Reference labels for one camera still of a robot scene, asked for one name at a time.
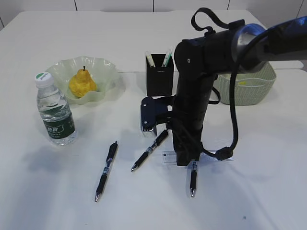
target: pen holder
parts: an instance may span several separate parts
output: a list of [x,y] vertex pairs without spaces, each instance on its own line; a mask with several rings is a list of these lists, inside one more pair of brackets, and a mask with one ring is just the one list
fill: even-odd
[[173,90],[174,62],[172,57],[166,67],[161,67],[165,54],[152,54],[155,67],[150,67],[146,60],[147,96],[171,96]]

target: yellow pear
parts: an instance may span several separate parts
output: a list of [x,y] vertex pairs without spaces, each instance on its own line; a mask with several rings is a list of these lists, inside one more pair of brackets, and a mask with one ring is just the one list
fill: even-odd
[[89,91],[96,91],[97,86],[89,71],[83,66],[83,69],[78,70],[77,74],[69,81],[69,89],[76,97],[83,97]]

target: green bottle label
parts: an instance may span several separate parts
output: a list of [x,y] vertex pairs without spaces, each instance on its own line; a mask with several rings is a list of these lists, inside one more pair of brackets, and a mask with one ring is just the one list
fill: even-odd
[[64,120],[55,122],[44,121],[44,124],[49,136],[53,139],[66,138],[76,130],[72,113]]

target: robotic arm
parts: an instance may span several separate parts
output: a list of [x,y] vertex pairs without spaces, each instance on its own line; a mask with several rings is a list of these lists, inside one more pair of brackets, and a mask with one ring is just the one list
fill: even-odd
[[[227,30],[216,33],[212,27],[200,28],[195,22],[198,12],[206,13],[218,26]],[[237,143],[234,83],[237,72],[257,72],[266,61],[307,59],[307,17],[291,20],[268,30],[244,20],[225,24],[208,8],[200,8],[191,23],[207,30],[204,37],[182,40],[175,49],[179,71],[177,93],[172,97],[146,97],[141,104],[141,127],[156,133],[156,125],[166,123],[173,132],[177,165],[198,161],[205,152],[218,160],[232,156]],[[230,109],[234,141],[215,154],[202,147],[201,133],[207,105],[217,74],[232,73]]]

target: woven basket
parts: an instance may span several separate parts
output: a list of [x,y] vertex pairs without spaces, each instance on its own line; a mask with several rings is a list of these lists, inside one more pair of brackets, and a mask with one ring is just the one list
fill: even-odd
[[[276,73],[269,63],[257,73],[238,74],[235,84],[236,105],[258,104],[270,91]],[[229,104],[230,74],[219,75],[214,87],[221,94],[221,102]]]

